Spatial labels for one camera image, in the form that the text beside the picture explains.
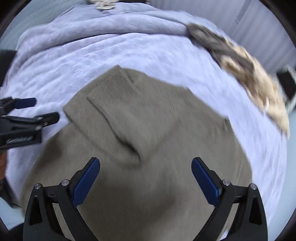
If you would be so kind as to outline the brown and cream clothes pile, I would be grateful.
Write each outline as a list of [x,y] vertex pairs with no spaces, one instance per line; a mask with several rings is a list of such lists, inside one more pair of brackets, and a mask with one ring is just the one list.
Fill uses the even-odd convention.
[[278,84],[260,62],[245,48],[205,26],[189,24],[187,28],[191,36],[207,49],[216,63],[238,80],[253,103],[276,123],[286,138],[290,138],[290,122]]

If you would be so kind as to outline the olive knit sweater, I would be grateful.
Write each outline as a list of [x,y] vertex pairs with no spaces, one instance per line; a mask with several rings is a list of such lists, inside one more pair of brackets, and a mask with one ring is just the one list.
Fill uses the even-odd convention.
[[192,172],[200,157],[222,179],[251,183],[230,124],[194,94],[115,66],[64,106],[21,192],[59,184],[92,157],[101,170],[79,211],[99,240],[193,240],[212,213]]

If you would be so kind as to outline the lavender plush bed blanket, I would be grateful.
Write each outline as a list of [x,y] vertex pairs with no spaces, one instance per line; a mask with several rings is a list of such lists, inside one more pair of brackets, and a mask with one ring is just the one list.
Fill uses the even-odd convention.
[[75,4],[21,34],[1,97],[35,97],[37,105],[19,110],[22,116],[61,111],[82,87],[116,65],[187,87],[229,119],[271,222],[285,181],[285,134],[207,50],[190,41],[188,23],[223,34],[207,19],[183,11],[127,3],[99,11],[90,4]]

